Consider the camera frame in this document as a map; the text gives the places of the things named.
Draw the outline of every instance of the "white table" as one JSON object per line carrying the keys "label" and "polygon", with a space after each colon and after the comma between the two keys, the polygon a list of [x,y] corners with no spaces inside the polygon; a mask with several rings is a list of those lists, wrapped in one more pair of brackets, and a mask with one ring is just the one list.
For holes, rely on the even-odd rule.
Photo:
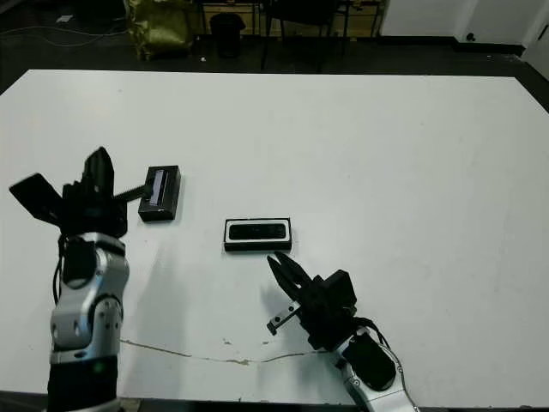
{"label": "white table", "polygon": [[45,392],[57,252],[8,187],[61,190],[104,145],[117,191],[184,174],[174,222],[129,207],[121,396],[352,403],[325,354],[268,361],[306,334],[268,333],[287,297],[222,248],[226,218],[290,216],[291,256],[351,273],[419,405],[549,405],[549,116],[515,79],[32,70],[0,136],[0,390]]}

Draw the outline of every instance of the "black box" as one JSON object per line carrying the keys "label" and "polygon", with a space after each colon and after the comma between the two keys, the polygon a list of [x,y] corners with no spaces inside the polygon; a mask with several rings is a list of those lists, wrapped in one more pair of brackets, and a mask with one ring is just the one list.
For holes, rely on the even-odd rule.
{"label": "black box", "polygon": [[178,166],[153,166],[148,169],[145,184],[153,187],[153,194],[139,203],[138,213],[143,221],[172,221],[175,218],[180,183]]}
{"label": "black box", "polygon": [[226,251],[289,251],[292,249],[290,218],[227,219],[223,244]]}

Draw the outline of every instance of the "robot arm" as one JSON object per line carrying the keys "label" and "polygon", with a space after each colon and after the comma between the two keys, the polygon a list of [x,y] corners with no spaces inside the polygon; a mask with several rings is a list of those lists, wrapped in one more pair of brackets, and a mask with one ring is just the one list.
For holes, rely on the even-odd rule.
{"label": "robot arm", "polygon": [[[284,311],[267,324],[273,335],[297,315],[314,349],[335,355],[335,366],[348,393],[361,410],[417,412],[407,394],[401,363],[370,319],[356,318],[356,296],[349,274],[337,270],[328,279],[314,279],[291,258],[276,252],[268,257],[274,278],[290,299]],[[371,337],[376,332],[377,341]]]}
{"label": "robot arm", "polygon": [[126,203],[150,196],[142,186],[113,196],[114,170],[104,148],[91,154],[80,182],[60,197],[40,175],[10,188],[37,219],[59,226],[60,285],[51,314],[49,412],[118,412],[118,349],[122,297],[130,270]]}

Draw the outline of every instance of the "yellow bag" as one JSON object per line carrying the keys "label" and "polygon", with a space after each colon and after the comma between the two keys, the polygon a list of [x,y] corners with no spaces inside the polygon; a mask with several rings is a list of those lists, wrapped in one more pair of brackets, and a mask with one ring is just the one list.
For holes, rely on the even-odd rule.
{"label": "yellow bag", "polygon": [[128,32],[139,58],[189,51],[189,0],[129,0],[128,6]]}

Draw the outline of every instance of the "white wall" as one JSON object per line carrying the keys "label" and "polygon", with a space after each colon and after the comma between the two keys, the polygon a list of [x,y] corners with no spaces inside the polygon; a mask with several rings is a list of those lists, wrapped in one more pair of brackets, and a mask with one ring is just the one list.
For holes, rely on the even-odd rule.
{"label": "white wall", "polygon": [[527,47],[535,42],[540,36],[541,30],[549,22],[549,0],[545,0],[545,3],[541,6],[541,10],[534,18],[534,22],[530,26],[530,29],[526,32],[522,45]]}
{"label": "white wall", "polygon": [[456,37],[466,41],[474,33],[477,43],[521,45],[546,0],[479,0],[468,24]]}
{"label": "white wall", "polygon": [[389,0],[383,36],[453,36],[464,0]]}
{"label": "white wall", "polygon": [[453,36],[528,45],[549,0],[389,0],[383,36]]}

